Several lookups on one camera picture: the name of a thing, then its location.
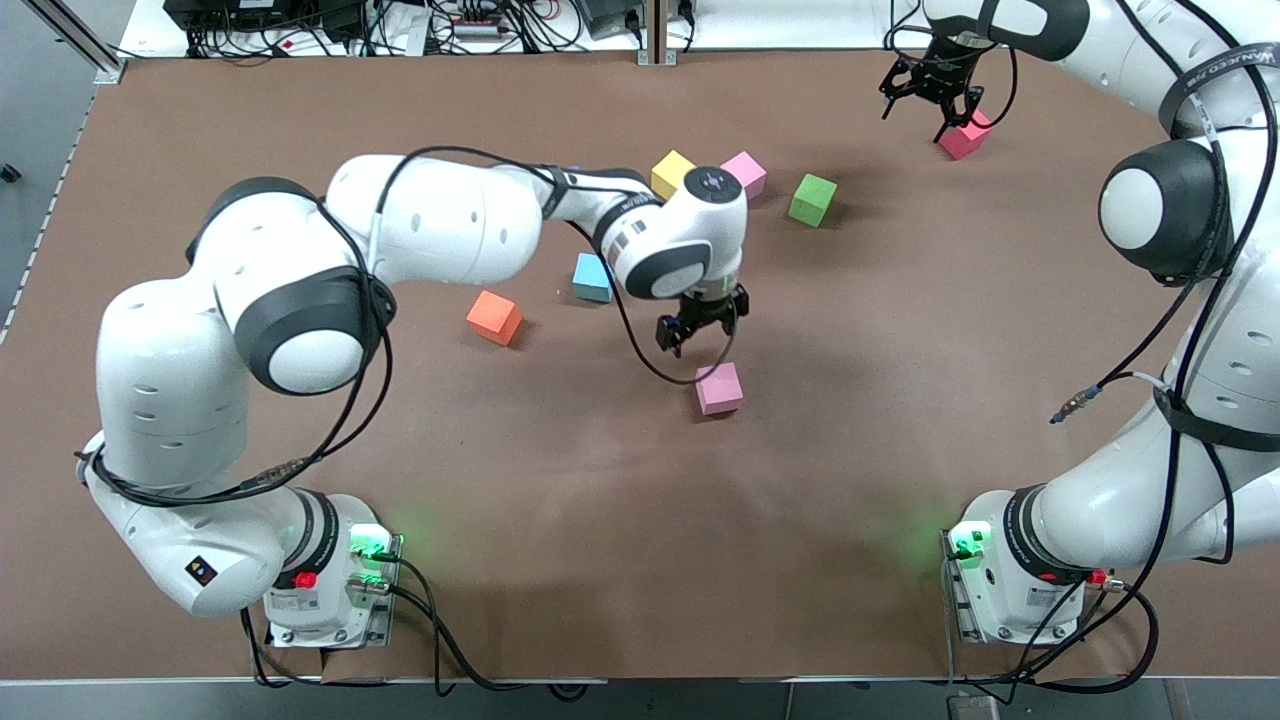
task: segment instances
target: brown tabletop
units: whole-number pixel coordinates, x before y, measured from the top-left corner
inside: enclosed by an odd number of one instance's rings
[[[625,55],[134,63],[93,105],[0,347],[0,676],[247,674],[236,619],[174,606],[74,480],[70,452],[99,428],[101,310],[183,273],[183,249],[230,183],[279,174],[323,191],[349,156],[430,143],[645,172],[673,147],[701,164],[745,149],[769,172],[732,354],[746,404],[728,419],[704,420],[692,391],[649,375],[614,309],[573,299],[584,243],[562,225],[493,288],[526,318],[511,348],[463,322],[477,288],[396,288],[392,397],[302,484],[357,495],[407,536],[476,666],[942,675],[938,529],[982,491],[1066,470],[1142,400],[1142,387],[1117,387],[1046,423],[1171,300],[1094,219],[1106,173],[1161,136],[1027,61],[1009,120],[948,161],[929,143],[936,108],[904,101],[879,120],[888,64],[879,53],[699,55],[675,70]],[[984,65],[992,109],[1005,72]],[[786,218],[804,173],[840,184],[820,229]],[[652,324],[672,304],[630,306],[657,355]],[[659,363],[690,374],[722,340],[704,332],[684,361]],[[238,470],[307,452],[339,401],[256,391]],[[1149,588],[1164,625],[1153,671],[1280,671],[1266,620],[1280,573],[1266,551],[1162,568]],[[1130,621],[1059,674],[1123,670],[1144,637]],[[426,675],[420,628],[332,656],[326,674]],[[1014,656],[964,648],[960,669],[998,671]]]

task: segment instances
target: white robotic arm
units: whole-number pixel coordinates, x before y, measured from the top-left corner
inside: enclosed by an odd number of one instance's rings
[[[338,428],[311,457],[232,478],[250,378],[300,396],[358,382],[394,316],[392,284],[507,279],[547,219],[577,223],[630,295],[680,296],[682,309],[716,307],[736,323],[746,314],[736,282],[746,199],[718,168],[691,172],[663,205],[630,170],[376,155],[338,170],[325,208],[291,181],[243,181],[214,204],[188,273],[108,306],[102,430],[78,471],[156,584],[192,614],[261,597],[276,644],[358,647],[380,639],[370,623],[387,607],[394,541],[355,497],[284,487]]]
[[[1280,320],[1271,311],[1280,302],[1280,206],[1267,108],[1280,85],[1280,8],[925,0],[924,10],[937,37],[923,61],[899,60],[882,91],[890,106],[908,95],[940,104],[940,135],[973,118],[982,97],[968,82],[973,67],[1007,44],[1158,118],[1179,138],[1116,167],[1100,222],[1129,261],[1185,292],[1202,288],[1203,323],[1188,328],[1165,387],[1111,443],[1046,484],[978,497],[948,533],[965,639],[1053,643],[1078,635],[1078,588],[1091,569],[1143,566],[1144,579],[1157,553],[1176,560],[1226,547],[1215,460],[1234,491],[1235,547],[1280,539]]]

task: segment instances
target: cube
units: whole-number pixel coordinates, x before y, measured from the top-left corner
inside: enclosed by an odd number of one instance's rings
[[[515,302],[488,290],[480,292],[476,304],[467,313],[467,324],[477,336],[503,347],[511,345],[511,338],[522,319]]]
[[[818,227],[835,196],[836,183],[818,176],[805,176],[796,188],[795,197],[791,199],[791,210],[787,214],[806,225]]]
[[[745,150],[733,155],[727,163],[721,165],[721,169],[728,170],[728,174],[737,178],[737,182],[742,184],[742,190],[746,191],[748,200],[764,190],[764,168]]]
[[[691,169],[694,169],[694,164],[686,160],[680,152],[672,150],[667,152],[667,156],[662,161],[653,167],[649,184],[653,186],[653,191],[663,200],[671,200],[671,196],[676,193],[680,183],[685,181],[685,176]]]
[[[980,110],[973,111],[973,119],[984,126],[991,124],[991,120]],[[942,137],[938,138],[938,145],[947,151],[947,155],[951,155],[952,160],[959,160],[982,147],[989,132],[991,128],[980,128],[974,123],[957,128],[947,128],[947,132],[942,133]]]
[[[699,368],[701,378],[710,368]],[[698,383],[698,405],[703,415],[731,413],[742,406],[742,386],[737,382],[737,368],[724,363],[716,372]]]
[[[609,270],[593,252],[577,254],[577,268],[573,269],[573,295],[581,300],[613,302]]]

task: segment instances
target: metal post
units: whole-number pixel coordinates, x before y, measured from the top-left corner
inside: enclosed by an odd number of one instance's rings
[[[58,37],[67,41],[81,58],[97,68],[93,85],[116,85],[124,74],[124,61],[115,56],[109,45],[61,0],[22,0],[32,13],[45,20]]]
[[[667,47],[668,0],[645,0],[645,46],[640,49],[639,63],[650,68],[676,67],[676,51]]]

